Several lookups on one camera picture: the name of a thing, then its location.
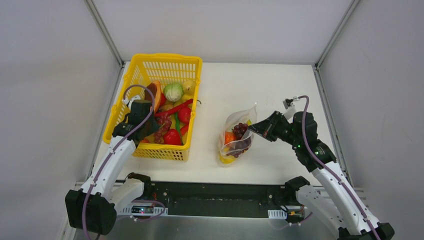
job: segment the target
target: cabbage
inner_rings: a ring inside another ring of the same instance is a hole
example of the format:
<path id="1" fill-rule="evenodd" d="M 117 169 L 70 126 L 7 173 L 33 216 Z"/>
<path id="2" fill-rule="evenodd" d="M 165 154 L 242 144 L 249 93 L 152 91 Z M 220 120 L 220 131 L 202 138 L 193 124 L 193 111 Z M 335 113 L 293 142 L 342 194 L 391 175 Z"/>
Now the cabbage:
<path id="1" fill-rule="evenodd" d="M 163 94 L 165 98 L 171 102 L 176 102 L 180 100 L 181 96 L 184 94 L 183 86 L 178 82 L 174 82 L 166 85 L 163 89 Z"/>

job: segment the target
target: gray wall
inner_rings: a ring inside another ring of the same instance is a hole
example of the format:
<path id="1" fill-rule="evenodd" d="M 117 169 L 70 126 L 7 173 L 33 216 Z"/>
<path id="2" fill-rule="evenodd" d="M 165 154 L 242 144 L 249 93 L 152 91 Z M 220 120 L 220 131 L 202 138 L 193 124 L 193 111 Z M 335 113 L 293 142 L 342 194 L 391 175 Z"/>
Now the gray wall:
<path id="1" fill-rule="evenodd" d="M 0 239 L 56 239 L 118 75 L 82 0 L 0 2 Z"/>
<path id="2" fill-rule="evenodd" d="M 124 60 L 315 63 L 351 0 L 94 0 Z"/>
<path id="3" fill-rule="evenodd" d="M 353 182 L 395 239 L 424 223 L 424 1 L 365 0 L 321 68 Z"/>

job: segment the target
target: white tabletop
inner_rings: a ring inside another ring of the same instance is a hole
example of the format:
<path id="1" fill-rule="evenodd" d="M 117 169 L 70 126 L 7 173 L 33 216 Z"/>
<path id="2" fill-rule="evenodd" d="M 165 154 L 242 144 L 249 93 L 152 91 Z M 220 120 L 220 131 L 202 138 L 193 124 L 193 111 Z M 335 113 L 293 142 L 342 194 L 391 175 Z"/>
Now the white tabletop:
<path id="1" fill-rule="evenodd" d="M 281 185 L 304 176 L 318 186 L 291 146 L 280 140 L 268 142 L 255 136 L 252 147 L 234 163 L 223 166 L 218 160 L 218 135 L 228 115 L 257 103 L 257 120 L 261 121 L 275 110 L 283 112 L 284 99 L 300 95 L 310 97 L 308 112 L 318 123 L 318 137 L 334 150 L 312 66 L 203 63 L 198 94 L 202 104 L 196 108 L 188 161 L 131 156 L 118 179 L 135 172 L 153 181 Z M 295 102 L 296 110 L 303 111 L 304 104 L 304 100 Z M 108 144 L 100 144 L 94 167 L 107 148 Z"/>

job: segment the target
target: yellow plastic basket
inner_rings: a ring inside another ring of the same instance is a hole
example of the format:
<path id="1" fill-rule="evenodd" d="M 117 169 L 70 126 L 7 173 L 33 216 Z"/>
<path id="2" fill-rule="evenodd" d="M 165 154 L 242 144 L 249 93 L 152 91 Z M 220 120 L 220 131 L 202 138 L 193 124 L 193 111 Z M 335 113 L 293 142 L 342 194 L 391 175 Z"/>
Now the yellow plastic basket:
<path id="1" fill-rule="evenodd" d="M 184 83 L 192 79 L 196 82 L 193 104 L 191 109 L 191 119 L 188 126 L 187 141 L 182 146 L 169 144 L 141 143 L 132 154 L 135 157 L 170 159 L 187 161 L 189 159 L 190 143 L 192 140 L 193 124 L 196 116 L 196 101 L 199 94 L 200 75 L 202 71 L 202 59 L 196 56 L 183 56 L 170 53 L 156 54 L 136 54 L 132 57 L 127 73 L 123 78 L 122 89 L 119 97 L 110 110 L 110 117 L 106 129 L 103 133 L 103 141 L 107 144 L 111 142 L 114 127 L 124 120 L 124 116 L 130 112 L 122 102 L 124 91 L 131 85 L 149 85 L 152 81 L 158 80 L 161 90 L 171 83 Z M 125 98 L 131 99 L 136 95 L 144 98 L 144 91 L 139 87 L 131 88 Z"/>

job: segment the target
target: bunch of grapes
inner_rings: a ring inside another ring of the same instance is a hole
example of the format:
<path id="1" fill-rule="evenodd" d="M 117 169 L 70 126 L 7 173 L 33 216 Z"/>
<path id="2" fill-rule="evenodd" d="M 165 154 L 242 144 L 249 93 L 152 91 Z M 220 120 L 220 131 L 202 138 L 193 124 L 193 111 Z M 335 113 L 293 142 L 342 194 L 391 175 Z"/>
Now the bunch of grapes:
<path id="1" fill-rule="evenodd" d="M 160 144 L 162 136 L 168 132 L 171 127 L 171 118 L 166 114 L 156 118 L 157 123 L 160 125 L 157 132 L 154 133 L 154 142 Z"/>
<path id="2" fill-rule="evenodd" d="M 248 124 L 240 122 L 238 125 L 235 125 L 232 129 L 232 133 L 235 135 L 236 140 L 242 139 L 245 132 L 248 130 Z"/>
<path id="3" fill-rule="evenodd" d="M 240 122 L 239 124 L 234 126 L 234 128 L 232 129 L 232 133 L 235 135 L 235 139 L 238 141 L 243 138 L 243 135 L 245 134 L 247 130 L 248 130 L 248 124 Z M 235 143 L 234 148 L 231 147 L 229 149 L 230 153 L 227 153 L 227 156 L 233 156 L 235 158 L 238 158 L 240 154 L 243 154 L 249 149 L 251 144 L 252 144 L 252 139 L 250 137 L 244 139 L 243 141 L 238 141 Z"/>

